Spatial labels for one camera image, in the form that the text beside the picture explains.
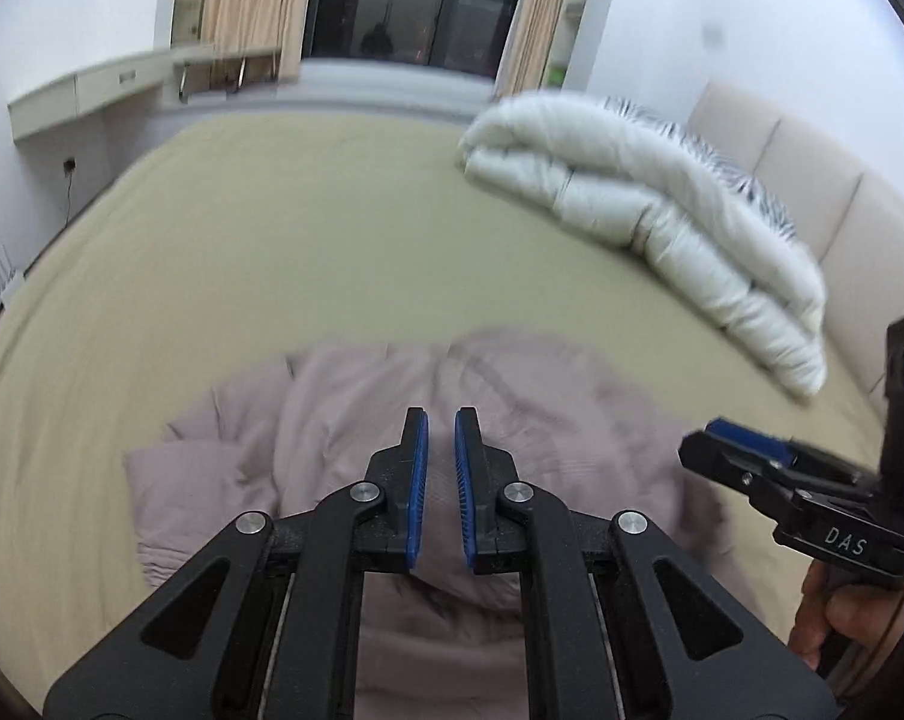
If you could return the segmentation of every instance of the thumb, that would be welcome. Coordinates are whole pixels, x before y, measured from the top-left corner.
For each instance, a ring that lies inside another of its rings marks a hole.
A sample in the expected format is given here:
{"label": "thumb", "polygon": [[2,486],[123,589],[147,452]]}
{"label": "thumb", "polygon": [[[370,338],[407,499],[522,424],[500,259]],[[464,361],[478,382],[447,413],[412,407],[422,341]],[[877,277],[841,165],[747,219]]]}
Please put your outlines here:
{"label": "thumb", "polygon": [[834,630],[872,650],[895,617],[900,598],[898,591],[852,584],[834,591],[825,617]]}

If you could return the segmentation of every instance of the triangular cutout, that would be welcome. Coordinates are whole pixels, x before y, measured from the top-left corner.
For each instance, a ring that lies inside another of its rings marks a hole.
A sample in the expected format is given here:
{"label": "triangular cutout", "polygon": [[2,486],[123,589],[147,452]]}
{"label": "triangular cutout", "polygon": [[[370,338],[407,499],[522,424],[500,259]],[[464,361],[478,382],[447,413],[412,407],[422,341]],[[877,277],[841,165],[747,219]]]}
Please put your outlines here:
{"label": "triangular cutout", "polygon": [[180,661],[199,649],[215,599],[228,576],[228,560],[216,560],[173,599],[142,632],[142,642]]}
{"label": "triangular cutout", "polygon": [[671,560],[655,562],[655,577],[669,603],[685,652],[704,661],[743,639],[738,626],[698,589]]}

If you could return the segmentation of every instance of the human hand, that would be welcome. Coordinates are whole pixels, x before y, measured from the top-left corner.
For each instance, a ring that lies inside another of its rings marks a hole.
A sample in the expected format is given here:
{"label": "human hand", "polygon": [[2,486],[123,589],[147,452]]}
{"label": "human hand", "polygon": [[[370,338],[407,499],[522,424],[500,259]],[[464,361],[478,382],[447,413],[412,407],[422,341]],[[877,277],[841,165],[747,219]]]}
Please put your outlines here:
{"label": "human hand", "polygon": [[829,593],[828,566],[814,560],[802,584],[789,649],[812,669],[821,659],[825,637],[837,631],[866,648],[870,657],[863,679],[881,668],[904,632],[904,589],[885,590],[849,584]]}

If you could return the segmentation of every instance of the pillow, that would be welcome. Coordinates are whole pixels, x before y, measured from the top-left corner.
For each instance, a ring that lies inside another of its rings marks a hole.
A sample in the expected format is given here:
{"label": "pillow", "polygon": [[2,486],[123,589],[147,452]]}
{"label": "pillow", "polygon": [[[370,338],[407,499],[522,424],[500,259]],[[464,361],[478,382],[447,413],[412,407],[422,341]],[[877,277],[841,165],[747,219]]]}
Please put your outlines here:
{"label": "pillow", "polygon": [[757,180],[754,175],[742,170],[728,157],[719,154],[698,135],[688,132],[681,124],[662,119],[658,114],[631,100],[609,98],[605,107],[623,119],[628,119],[629,122],[650,127],[659,135],[679,143],[702,165],[712,170],[722,184],[754,208],[772,230],[788,241],[797,237],[795,222],[786,205],[768,189],[765,189],[762,182]]}

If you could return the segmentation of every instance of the purple garment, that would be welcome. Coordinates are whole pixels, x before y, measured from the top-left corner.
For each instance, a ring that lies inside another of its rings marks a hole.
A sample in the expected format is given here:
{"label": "purple garment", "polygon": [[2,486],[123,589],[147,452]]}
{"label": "purple garment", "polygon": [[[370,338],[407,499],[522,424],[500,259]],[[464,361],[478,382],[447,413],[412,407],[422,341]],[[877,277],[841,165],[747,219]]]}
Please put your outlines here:
{"label": "purple garment", "polygon": [[486,330],[450,346],[319,344],[206,394],[131,453],[139,559],[158,586],[247,509],[305,512],[429,413],[422,548],[412,576],[369,574],[356,717],[527,718],[517,577],[475,577],[462,555],[453,418],[475,406],[489,445],[570,509],[645,512],[751,610],[722,506],[686,473],[685,428],[599,355],[559,338]]}

